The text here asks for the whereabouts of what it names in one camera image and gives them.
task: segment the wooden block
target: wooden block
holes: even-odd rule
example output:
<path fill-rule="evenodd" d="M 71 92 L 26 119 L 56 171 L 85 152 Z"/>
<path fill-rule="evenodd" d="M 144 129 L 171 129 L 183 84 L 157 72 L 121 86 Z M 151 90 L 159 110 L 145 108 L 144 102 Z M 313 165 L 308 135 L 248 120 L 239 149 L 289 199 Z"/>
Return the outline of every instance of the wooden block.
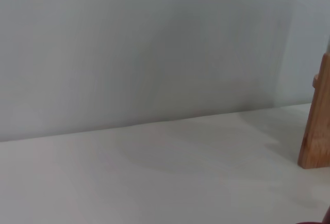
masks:
<path fill-rule="evenodd" d="M 305 168 L 330 166 L 330 54 L 324 54 L 314 79 L 311 104 L 298 164 Z"/>

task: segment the white table surface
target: white table surface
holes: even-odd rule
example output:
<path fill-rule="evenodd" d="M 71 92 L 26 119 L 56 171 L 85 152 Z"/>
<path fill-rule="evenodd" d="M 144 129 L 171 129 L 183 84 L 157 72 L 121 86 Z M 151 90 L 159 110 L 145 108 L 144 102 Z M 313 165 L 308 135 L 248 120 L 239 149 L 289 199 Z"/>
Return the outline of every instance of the white table surface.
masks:
<path fill-rule="evenodd" d="M 0 223 L 320 221 L 330 169 L 296 165 L 310 105 L 0 143 Z"/>

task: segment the white wall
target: white wall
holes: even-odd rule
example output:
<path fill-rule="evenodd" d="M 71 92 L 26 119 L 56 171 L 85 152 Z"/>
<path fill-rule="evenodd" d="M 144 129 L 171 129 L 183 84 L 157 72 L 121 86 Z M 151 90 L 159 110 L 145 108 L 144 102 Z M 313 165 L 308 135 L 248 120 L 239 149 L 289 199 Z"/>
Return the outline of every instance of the white wall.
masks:
<path fill-rule="evenodd" d="M 0 140 L 311 100 L 328 0 L 0 0 Z"/>

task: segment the wooden stand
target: wooden stand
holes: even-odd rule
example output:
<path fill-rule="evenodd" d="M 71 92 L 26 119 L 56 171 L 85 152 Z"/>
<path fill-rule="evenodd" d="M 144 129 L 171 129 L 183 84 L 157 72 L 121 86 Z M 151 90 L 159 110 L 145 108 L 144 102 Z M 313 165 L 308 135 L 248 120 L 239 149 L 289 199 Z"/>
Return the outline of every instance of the wooden stand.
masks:
<path fill-rule="evenodd" d="M 323 55 L 313 86 L 314 97 L 298 159 L 298 165 L 305 169 L 330 166 L 330 53 Z"/>

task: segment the wood grain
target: wood grain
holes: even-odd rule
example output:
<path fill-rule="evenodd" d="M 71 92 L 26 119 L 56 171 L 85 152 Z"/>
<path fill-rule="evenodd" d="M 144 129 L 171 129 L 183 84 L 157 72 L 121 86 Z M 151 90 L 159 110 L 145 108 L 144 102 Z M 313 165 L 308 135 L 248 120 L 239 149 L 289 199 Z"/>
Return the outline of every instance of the wood grain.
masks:
<path fill-rule="evenodd" d="M 324 54 L 314 79 L 311 104 L 298 164 L 305 168 L 330 166 L 330 54 Z"/>

